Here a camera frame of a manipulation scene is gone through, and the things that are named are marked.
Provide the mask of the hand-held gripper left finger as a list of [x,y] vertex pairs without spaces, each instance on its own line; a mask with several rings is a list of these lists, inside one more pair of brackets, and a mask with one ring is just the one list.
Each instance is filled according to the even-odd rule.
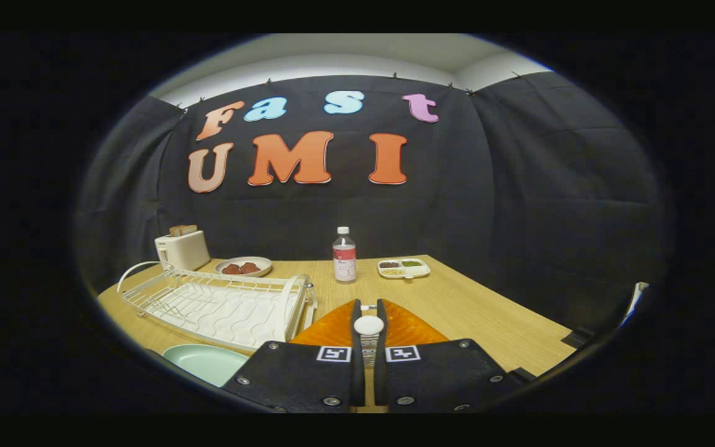
[[361,302],[352,300],[290,342],[265,342],[222,390],[275,412],[349,413],[365,405],[358,317]]

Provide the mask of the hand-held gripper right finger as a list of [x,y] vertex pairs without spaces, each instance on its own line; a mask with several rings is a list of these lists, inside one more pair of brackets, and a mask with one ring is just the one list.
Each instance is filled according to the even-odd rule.
[[390,413],[483,412],[524,385],[524,369],[505,371],[476,341],[448,340],[400,305],[380,299],[377,316],[375,404]]

